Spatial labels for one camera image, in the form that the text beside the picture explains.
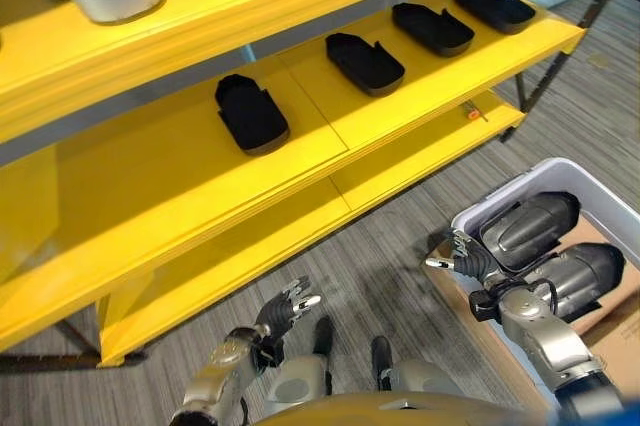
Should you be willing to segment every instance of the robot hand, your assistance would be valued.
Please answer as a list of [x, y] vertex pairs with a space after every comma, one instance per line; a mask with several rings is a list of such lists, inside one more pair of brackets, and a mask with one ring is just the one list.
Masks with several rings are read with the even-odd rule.
[[[482, 283], [484, 289], [469, 295], [471, 312], [478, 321], [495, 319], [502, 324], [506, 336], [525, 351], [556, 395], [563, 416], [585, 418], [621, 409], [619, 393], [600, 362], [571, 326], [534, 294], [535, 283], [504, 275], [493, 255], [463, 231], [450, 230], [447, 242], [448, 248], [439, 248], [445, 250], [445, 257], [429, 257], [425, 264], [451, 269]], [[557, 293], [554, 295], [557, 304]]]
[[311, 286], [308, 276], [287, 285], [265, 304], [256, 319], [256, 329], [262, 334], [260, 357], [264, 366], [276, 367], [284, 360], [283, 336], [293, 324], [321, 301], [317, 295], [300, 297]]
[[299, 297], [309, 286], [307, 276], [296, 279], [262, 307], [254, 327], [229, 333], [187, 388], [171, 426], [225, 424], [246, 387], [284, 360], [283, 336], [320, 302], [316, 295]]

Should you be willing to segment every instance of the yellow shelf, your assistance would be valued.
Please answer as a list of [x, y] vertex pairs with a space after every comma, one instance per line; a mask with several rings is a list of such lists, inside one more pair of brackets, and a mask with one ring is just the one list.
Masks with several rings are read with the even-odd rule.
[[322, 38], [240, 68], [269, 89], [291, 126], [289, 143], [265, 157], [249, 158], [232, 141], [214, 78], [0, 168], [9, 191], [0, 241], [12, 244], [0, 256], [0, 350], [314, 182], [348, 174], [340, 170], [583, 33], [543, 11], [516, 36], [456, 13], [477, 36], [451, 59], [416, 46], [388, 13], [347, 28], [380, 39], [407, 67], [385, 98], [347, 82]]
[[236, 146], [215, 78], [0, 169], [3, 197], [5, 184], [13, 193], [0, 239], [21, 251], [2, 257], [0, 350], [303, 188], [298, 176], [345, 151], [277, 59], [236, 72], [267, 88], [289, 122], [290, 140], [267, 156]]
[[102, 360], [116, 363], [315, 241], [349, 213], [328, 179], [232, 228], [98, 306]]
[[407, 127], [414, 127], [416, 120], [424, 121], [431, 113], [454, 107], [554, 52], [571, 50], [585, 31], [538, 9], [527, 29], [507, 36], [484, 25], [453, 0], [412, 2], [437, 11], [446, 7], [476, 35], [461, 56], [441, 58], [395, 27], [390, 11], [340, 28], [340, 32], [357, 34], [371, 44], [380, 41], [405, 66], [404, 82], [390, 96], [374, 99], [362, 94], [327, 59], [325, 36], [279, 55], [350, 149], [391, 132], [399, 136]]
[[118, 26], [69, 2], [0, 0], [0, 143], [360, 0], [167, 0]]
[[455, 108], [334, 174], [344, 200], [322, 180], [100, 301], [103, 365], [119, 364], [126, 353], [524, 117], [492, 93], [474, 101], [488, 122], [470, 121]]
[[462, 108], [454, 108], [332, 174], [349, 207], [371, 208], [525, 116], [491, 92], [476, 96], [473, 103], [487, 121], [469, 121]]

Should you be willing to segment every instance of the white plastic bin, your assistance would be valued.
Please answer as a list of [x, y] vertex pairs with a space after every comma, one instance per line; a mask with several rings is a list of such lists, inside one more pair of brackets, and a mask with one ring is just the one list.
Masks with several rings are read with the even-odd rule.
[[[581, 204], [581, 213], [607, 240], [620, 248], [632, 263], [640, 265], [640, 214], [613, 194], [600, 181], [581, 166], [565, 158], [550, 158], [537, 164], [528, 172], [512, 179], [482, 201], [465, 209], [452, 221], [454, 228], [476, 235], [480, 225], [500, 211], [544, 191], [567, 191], [575, 195]], [[456, 281], [470, 293], [481, 288], [473, 278], [456, 274]], [[490, 321], [495, 332], [522, 363], [529, 376], [550, 404], [557, 404], [555, 397], [544, 385], [526, 354], [510, 341], [495, 321]]]

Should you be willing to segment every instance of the shelf support post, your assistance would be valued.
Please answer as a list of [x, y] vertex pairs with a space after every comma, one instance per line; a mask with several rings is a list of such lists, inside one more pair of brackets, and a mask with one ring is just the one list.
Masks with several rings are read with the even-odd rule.
[[[593, 0], [589, 5], [589, 7], [587, 8], [587, 11], [582, 16], [582, 19], [578, 23], [578, 26], [580, 26], [581, 28], [589, 29], [593, 25], [593, 23], [596, 21], [596, 19], [598, 19], [598, 16], [600, 16], [600, 14], [602, 13], [602, 10], [604, 9], [604, 7], [608, 2], [609, 0]], [[535, 89], [532, 91], [531, 95], [528, 98], [526, 98], [526, 96], [524, 95], [524, 82], [521, 79], [518, 80], [518, 77], [516, 76], [516, 84], [518, 85], [518, 99], [520, 101], [520, 110], [523, 113], [531, 112], [531, 110], [534, 108], [534, 106], [538, 103], [538, 101], [542, 97], [542, 94], [547, 90], [551, 82], [555, 79], [555, 77], [558, 75], [558, 73], [560, 72], [562, 67], [567, 63], [570, 57], [571, 57], [570, 54], [559, 53], [555, 57], [555, 59], [551, 63], [551, 66], [549, 66], [544, 76], [538, 82]], [[514, 132], [513, 128], [505, 131], [505, 133], [500, 138], [501, 141], [504, 142], [507, 139], [509, 139], [513, 135], [513, 132]]]

